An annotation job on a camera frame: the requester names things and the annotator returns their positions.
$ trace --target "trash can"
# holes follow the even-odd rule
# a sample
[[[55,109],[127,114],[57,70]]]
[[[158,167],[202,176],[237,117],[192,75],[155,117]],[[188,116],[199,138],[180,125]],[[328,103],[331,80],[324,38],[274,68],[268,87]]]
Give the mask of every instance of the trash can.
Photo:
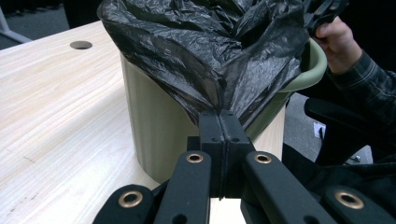
[[[309,39],[304,54],[308,55],[302,60],[305,70],[278,91],[247,128],[247,136],[252,141],[265,130],[294,92],[308,88],[322,78],[327,62],[320,46]],[[122,55],[121,64],[137,159],[149,176],[162,183],[170,178],[177,158],[186,151],[187,137],[197,136],[198,128],[191,123],[181,105]]]

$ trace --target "black plastic bag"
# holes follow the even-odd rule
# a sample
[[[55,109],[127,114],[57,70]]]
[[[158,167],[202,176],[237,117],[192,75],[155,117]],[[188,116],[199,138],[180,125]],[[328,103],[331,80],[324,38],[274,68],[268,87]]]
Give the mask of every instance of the black plastic bag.
[[[299,0],[105,0],[98,16],[193,123],[228,109],[245,129],[300,75],[309,37]]]

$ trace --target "plaid shirt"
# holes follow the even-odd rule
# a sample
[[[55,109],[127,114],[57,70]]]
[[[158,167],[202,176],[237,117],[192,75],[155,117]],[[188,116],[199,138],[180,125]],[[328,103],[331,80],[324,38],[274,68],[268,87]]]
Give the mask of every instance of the plaid shirt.
[[[366,52],[343,75],[327,73],[352,106],[396,146],[396,74],[381,69]]]

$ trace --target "floor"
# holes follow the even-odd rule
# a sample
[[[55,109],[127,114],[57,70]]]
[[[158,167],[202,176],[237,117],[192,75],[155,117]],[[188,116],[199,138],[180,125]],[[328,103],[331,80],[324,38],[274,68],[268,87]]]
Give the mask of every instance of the floor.
[[[32,40],[54,35],[69,29],[62,5],[57,8],[40,8],[36,12],[6,15],[10,30]],[[0,49],[11,48],[20,43],[0,35]],[[314,120],[304,114],[303,106],[306,98],[295,93],[286,109],[284,142],[314,161],[318,155],[321,140],[315,137]],[[371,163],[370,148],[364,148],[356,156],[360,163]]]

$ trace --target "wooden table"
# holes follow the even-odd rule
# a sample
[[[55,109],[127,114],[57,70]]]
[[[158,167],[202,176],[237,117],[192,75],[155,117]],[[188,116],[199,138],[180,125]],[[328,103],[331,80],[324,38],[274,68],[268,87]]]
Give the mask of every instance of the wooden table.
[[[69,46],[79,40],[92,48]],[[1,50],[0,117],[1,223],[92,223],[116,189],[158,186],[134,154],[120,54],[101,22]],[[280,156],[283,122],[284,109],[256,148]],[[212,201],[211,223],[244,223],[238,200]]]

